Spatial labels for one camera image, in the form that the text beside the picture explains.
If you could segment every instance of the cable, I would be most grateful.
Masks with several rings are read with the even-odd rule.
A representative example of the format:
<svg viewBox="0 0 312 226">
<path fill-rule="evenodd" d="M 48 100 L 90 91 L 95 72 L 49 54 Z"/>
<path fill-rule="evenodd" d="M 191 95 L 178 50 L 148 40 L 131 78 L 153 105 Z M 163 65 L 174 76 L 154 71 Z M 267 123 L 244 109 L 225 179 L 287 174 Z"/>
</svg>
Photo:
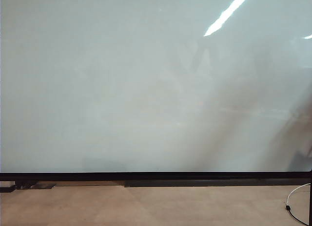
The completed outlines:
<svg viewBox="0 0 312 226">
<path fill-rule="evenodd" d="M 292 195 L 293 192 L 295 192 L 297 189 L 299 189 L 299 188 L 301 188 L 301 187 L 308 186 L 308 185 L 310 185 L 310 183 L 307 183 L 307 184 L 304 184 L 304 185 L 301 185 L 301 186 L 295 188 L 295 189 L 288 195 L 286 205 L 288 205 L 289 197 Z"/>
<path fill-rule="evenodd" d="M 302 223 L 303 225 L 309 226 L 309 225 L 306 224 L 305 222 L 302 222 L 301 220 L 299 220 L 298 218 L 296 218 L 296 217 L 292 214 L 290 208 L 289 208 L 288 212 L 289 212 L 289 214 L 290 214 L 295 220 L 297 220 L 298 222 Z"/>
<path fill-rule="evenodd" d="M 308 186 L 308 185 L 310 185 L 310 183 L 301 185 L 301 186 L 295 188 L 293 191 L 291 191 L 290 194 L 289 194 L 288 197 L 287 197 L 287 202 L 286 202 L 286 210 L 289 212 L 289 214 L 290 214 L 295 220 L 297 220 L 298 222 L 300 222 L 300 223 L 302 223 L 303 225 L 306 225 L 306 226 L 309 226 L 309 225 L 306 224 L 305 222 L 302 222 L 301 220 L 299 220 L 298 218 L 296 218 L 296 217 L 292 214 L 292 212 L 291 212 L 291 207 L 288 205 L 288 202 L 289 202 L 289 198 L 290 198 L 290 196 L 291 196 L 291 194 L 292 194 L 293 192 L 295 192 L 297 189 L 299 189 L 299 188 L 301 188 L 301 187 Z"/>
</svg>

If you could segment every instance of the floor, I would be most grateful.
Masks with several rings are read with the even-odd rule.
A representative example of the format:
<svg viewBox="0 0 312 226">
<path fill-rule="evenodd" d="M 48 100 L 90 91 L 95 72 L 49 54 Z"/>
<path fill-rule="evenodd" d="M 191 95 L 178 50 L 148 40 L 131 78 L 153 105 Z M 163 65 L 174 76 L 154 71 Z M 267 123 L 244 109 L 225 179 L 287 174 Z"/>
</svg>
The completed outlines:
<svg viewBox="0 0 312 226">
<path fill-rule="evenodd" d="M 2 226 L 295 226 L 295 186 L 54 187 L 1 194 Z M 308 222 L 309 187 L 292 195 Z"/>
</svg>

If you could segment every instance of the whiteboard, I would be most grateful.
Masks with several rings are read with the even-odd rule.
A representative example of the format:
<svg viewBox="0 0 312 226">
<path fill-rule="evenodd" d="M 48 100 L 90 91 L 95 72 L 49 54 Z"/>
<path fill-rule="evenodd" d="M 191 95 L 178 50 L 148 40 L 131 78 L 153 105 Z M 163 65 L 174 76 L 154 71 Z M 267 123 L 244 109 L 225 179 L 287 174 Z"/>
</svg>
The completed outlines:
<svg viewBox="0 0 312 226">
<path fill-rule="evenodd" d="M 1 0 L 1 172 L 310 171 L 312 0 Z"/>
</svg>

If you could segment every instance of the white cable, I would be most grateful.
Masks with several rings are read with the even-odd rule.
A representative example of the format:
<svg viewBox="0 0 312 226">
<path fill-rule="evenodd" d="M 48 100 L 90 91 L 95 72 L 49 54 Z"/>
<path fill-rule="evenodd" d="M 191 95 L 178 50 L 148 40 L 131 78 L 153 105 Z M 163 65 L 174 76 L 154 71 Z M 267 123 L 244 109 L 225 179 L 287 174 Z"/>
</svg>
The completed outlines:
<svg viewBox="0 0 312 226">
<path fill-rule="evenodd" d="M 295 188 L 295 189 L 288 195 L 286 205 L 288 206 L 289 197 L 291 196 L 291 194 L 292 194 L 293 192 L 295 192 L 297 189 L 299 189 L 299 188 L 301 188 L 301 187 L 308 186 L 308 185 L 310 185 L 310 184 L 311 184 L 311 183 L 307 183 L 307 184 L 304 184 L 304 185 L 301 185 L 301 186 Z"/>
</svg>

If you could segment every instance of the black frame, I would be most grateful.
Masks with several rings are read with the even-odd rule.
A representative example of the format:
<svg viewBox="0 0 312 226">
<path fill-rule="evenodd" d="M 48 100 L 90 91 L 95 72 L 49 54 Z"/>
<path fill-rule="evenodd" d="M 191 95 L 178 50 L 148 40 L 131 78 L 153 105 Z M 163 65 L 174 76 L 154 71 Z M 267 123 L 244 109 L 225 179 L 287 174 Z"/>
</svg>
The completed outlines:
<svg viewBox="0 0 312 226">
<path fill-rule="evenodd" d="M 0 173 L 0 181 L 119 181 L 312 178 L 311 171 L 286 172 L 74 172 Z"/>
</svg>

